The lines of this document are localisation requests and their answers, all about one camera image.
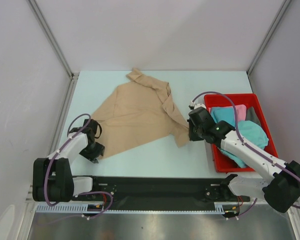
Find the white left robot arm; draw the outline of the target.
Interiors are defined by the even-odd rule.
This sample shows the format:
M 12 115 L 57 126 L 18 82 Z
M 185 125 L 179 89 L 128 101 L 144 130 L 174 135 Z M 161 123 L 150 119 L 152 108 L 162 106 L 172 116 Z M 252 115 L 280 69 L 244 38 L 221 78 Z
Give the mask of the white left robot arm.
M 66 142 L 45 158 L 37 158 L 33 163 L 32 197 L 36 202 L 46 202 L 53 206 L 69 202 L 74 196 L 84 194 L 95 200 L 101 188 L 93 183 L 90 176 L 73 176 L 71 163 L 82 156 L 92 163 L 104 155 L 105 146 L 96 142 L 101 135 L 101 125 L 86 119 L 82 127 L 74 127 L 68 132 Z

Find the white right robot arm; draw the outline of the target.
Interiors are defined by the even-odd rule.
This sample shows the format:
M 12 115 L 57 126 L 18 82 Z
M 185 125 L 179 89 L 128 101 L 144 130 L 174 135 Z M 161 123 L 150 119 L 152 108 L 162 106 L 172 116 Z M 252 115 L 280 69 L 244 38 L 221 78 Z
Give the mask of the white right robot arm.
M 281 160 L 260 149 L 225 121 L 216 123 L 203 104 L 193 103 L 188 114 L 189 139 L 206 141 L 239 157 L 255 170 L 258 178 L 231 174 L 220 188 L 221 196 L 232 201 L 237 196 L 265 200 L 273 209 L 285 213 L 300 197 L 300 164 Z

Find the beige t shirt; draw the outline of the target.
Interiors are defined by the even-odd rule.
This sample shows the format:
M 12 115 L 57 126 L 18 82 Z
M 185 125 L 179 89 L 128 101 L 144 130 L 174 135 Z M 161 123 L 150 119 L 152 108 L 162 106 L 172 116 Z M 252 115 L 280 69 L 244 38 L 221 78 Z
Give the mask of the beige t shirt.
M 174 103 L 170 85 L 133 68 L 129 82 L 113 93 L 92 114 L 102 128 L 98 142 L 102 159 L 172 135 L 177 147 L 189 142 L 188 123 Z

